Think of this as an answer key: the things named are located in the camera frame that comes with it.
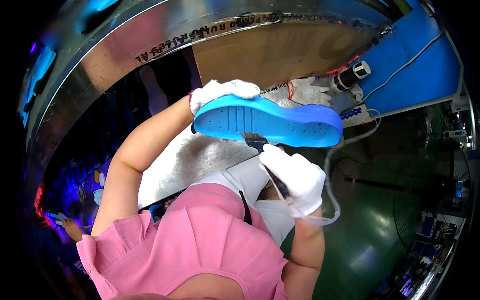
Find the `pink blouse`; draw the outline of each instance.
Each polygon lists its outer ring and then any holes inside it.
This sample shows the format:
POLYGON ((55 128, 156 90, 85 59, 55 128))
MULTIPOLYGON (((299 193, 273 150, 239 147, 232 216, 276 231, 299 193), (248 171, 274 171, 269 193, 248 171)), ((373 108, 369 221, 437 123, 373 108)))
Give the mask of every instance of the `pink blouse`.
POLYGON ((287 260, 260 214, 217 184, 193 185, 153 224, 148 211, 112 222, 98 237, 77 243, 102 299, 155 293, 167 296, 198 274, 235 280, 245 300, 287 299, 281 279, 287 260))

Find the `person's left hand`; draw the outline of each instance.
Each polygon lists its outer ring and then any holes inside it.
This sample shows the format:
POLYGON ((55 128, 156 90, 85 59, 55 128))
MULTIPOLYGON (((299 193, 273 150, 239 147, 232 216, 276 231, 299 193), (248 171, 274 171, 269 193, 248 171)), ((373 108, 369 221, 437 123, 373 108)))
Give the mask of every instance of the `person's left hand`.
POLYGON ((240 79, 228 81, 223 84, 217 80, 211 80, 202 88, 197 88, 190 93, 190 110, 192 114, 195 115, 197 111, 208 102, 226 95, 252 99, 260 95, 260 88, 256 84, 240 79))
POLYGON ((75 221, 67 219, 62 221, 63 228, 69 237, 75 242, 82 240, 83 232, 75 221))

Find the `leg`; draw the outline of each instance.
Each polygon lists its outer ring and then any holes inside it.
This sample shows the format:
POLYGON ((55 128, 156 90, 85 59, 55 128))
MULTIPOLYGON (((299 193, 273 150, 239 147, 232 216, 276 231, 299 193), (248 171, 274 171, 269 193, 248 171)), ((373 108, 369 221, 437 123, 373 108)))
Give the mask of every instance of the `leg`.
POLYGON ((217 171, 192 184, 218 183, 230 188, 239 197, 243 192, 248 205, 255 209, 258 195, 268 182, 268 175, 259 167, 258 156, 252 157, 226 170, 217 171))
POLYGON ((281 200, 259 200, 255 209, 260 213, 278 247, 295 225, 295 219, 281 200))

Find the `ruffled sleeve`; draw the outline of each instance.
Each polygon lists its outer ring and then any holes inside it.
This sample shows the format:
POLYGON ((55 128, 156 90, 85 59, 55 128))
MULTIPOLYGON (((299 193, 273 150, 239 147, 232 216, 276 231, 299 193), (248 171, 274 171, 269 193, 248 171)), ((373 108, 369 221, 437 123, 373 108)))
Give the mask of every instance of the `ruffled sleeve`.
POLYGON ((83 235, 77 243, 78 254, 102 299, 119 296, 107 279, 109 270, 151 234, 156 234, 156 228, 150 212, 142 211, 139 215, 113 221, 112 226, 95 238, 83 235))

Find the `hand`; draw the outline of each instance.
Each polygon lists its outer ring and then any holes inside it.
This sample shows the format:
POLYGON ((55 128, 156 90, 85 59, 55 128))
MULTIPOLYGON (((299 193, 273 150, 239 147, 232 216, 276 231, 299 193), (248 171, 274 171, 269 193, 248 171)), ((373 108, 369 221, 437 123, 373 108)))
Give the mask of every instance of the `hand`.
POLYGON ((75 242, 82 240, 83 232, 80 227, 75 223, 75 221, 67 219, 63 220, 63 228, 65 228, 65 232, 68 234, 69 237, 72 238, 75 242))
POLYGON ((314 76, 290 80, 293 84, 293 91, 289 91, 289 93, 293 93, 292 101, 303 105, 317 104, 329 107, 329 101, 332 100, 332 97, 324 94, 324 92, 328 92, 330 88, 311 85, 314 80, 314 76))
POLYGON ((226 95, 235 95, 244 99, 252 99, 260 95, 260 88, 256 84, 235 79, 223 84, 211 80, 203 88, 197 88, 191 93, 190 110, 195 115, 208 102, 226 95))
POLYGON ((322 205, 325 172, 302 155, 292 156, 270 144, 263 146, 260 162, 285 183, 293 199, 288 208, 292 217, 313 213, 322 205))

